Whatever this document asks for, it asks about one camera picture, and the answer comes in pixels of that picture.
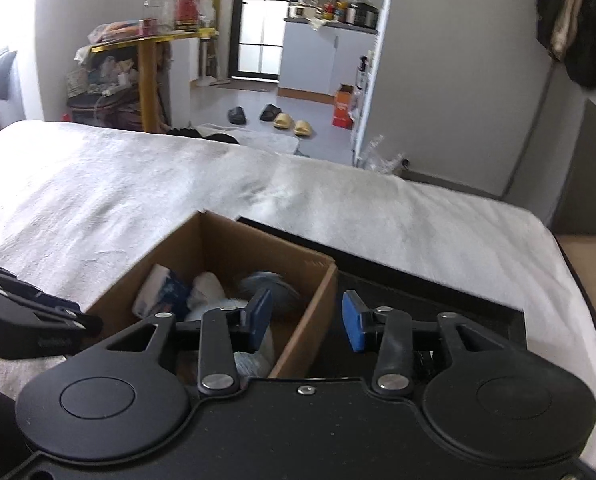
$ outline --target glass door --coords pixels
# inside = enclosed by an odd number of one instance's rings
[[[229,76],[278,79],[290,0],[233,0]]]

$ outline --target circular disc cover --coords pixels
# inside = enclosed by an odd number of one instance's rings
[[[507,465],[577,454],[596,422],[582,381],[518,351],[467,352],[427,385],[423,412],[453,446]]]
[[[155,446],[184,421],[189,401],[175,375],[139,353],[114,353],[103,367],[76,356],[22,390],[16,421],[35,446],[78,462],[118,460]]]

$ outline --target yellow slipper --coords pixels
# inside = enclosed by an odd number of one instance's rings
[[[294,134],[299,137],[309,137],[312,134],[312,126],[307,121],[298,121],[294,128]]]
[[[289,114],[278,114],[278,117],[274,120],[274,126],[279,130],[288,130],[293,121]]]

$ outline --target kitchen cabinet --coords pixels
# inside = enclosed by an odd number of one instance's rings
[[[287,23],[278,86],[329,94],[336,55],[335,41],[332,28],[312,30],[304,23]]]
[[[375,42],[367,32],[287,23],[278,86],[333,96],[341,84],[354,83],[360,57]]]

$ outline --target table leg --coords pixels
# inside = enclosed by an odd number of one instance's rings
[[[157,72],[156,42],[139,42],[138,89],[140,92],[140,116],[142,119],[142,130],[151,134],[158,134],[160,132]]]

